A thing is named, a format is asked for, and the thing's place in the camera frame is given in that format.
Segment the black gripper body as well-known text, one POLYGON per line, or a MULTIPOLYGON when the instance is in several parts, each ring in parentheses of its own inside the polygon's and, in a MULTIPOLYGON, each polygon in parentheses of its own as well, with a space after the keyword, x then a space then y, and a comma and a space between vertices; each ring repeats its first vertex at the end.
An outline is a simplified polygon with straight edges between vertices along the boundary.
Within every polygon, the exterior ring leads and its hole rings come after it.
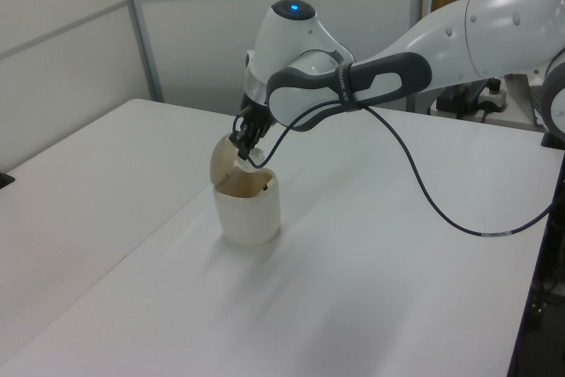
POLYGON ((275 123, 268 107, 252 100, 247 94, 243 95, 240 114, 243 118, 243 125, 270 128, 275 123))

